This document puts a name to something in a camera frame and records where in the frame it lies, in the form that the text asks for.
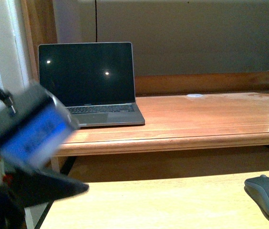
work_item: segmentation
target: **wooden tabletop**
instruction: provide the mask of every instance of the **wooden tabletop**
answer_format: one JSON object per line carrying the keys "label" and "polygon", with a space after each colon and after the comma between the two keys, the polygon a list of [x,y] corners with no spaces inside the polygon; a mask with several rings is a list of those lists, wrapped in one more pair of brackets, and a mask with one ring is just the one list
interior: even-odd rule
{"label": "wooden tabletop", "polygon": [[119,181],[55,201],[41,229],[269,229],[244,190],[247,178],[269,176],[269,149],[195,151],[79,157],[70,176]]}
{"label": "wooden tabletop", "polygon": [[56,156],[269,144],[269,92],[138,97],[143,126],[82,128]]}

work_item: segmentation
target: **laptop keyboard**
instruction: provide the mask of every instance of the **laptop keyboard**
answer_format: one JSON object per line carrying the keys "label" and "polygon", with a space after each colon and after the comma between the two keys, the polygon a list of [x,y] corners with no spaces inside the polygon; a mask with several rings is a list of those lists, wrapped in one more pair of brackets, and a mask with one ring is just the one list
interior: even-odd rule
{"label": "laptop keyboard", "polygon": [[109,112],[133,112],[131,104],[102,105],[102,106],[79,106],[68,107],[71,114],[109,113]]}

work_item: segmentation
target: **small white object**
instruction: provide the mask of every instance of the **small white object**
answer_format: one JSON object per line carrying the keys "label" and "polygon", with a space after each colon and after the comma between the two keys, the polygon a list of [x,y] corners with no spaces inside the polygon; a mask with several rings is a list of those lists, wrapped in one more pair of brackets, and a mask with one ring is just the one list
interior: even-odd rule
{"label": "small white object", "polygon": [[188,94],[187,96],[191,98],[199,98],[199,97],[202,97],[203,95],[202,94]]}

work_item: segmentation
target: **silver laptop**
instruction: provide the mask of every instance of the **silver laptop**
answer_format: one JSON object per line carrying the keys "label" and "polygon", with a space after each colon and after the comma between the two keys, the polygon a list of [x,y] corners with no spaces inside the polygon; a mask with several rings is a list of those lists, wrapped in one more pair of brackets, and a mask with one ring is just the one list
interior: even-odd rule
{"label": "silver laptop", "polygon": [[80,127],[143,125],[135,103],[130,42],[42,44],[40,84],[76,117]]}

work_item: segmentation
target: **black laptop screen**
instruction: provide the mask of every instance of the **black laptop screen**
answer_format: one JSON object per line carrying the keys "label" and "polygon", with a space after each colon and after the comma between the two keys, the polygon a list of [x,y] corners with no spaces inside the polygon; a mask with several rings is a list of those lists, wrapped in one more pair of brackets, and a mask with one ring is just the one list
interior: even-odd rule
{"label": "black laptop screen", "polygon": [[135,101],[129,42],[40,45],[39,78],[65,106]]}

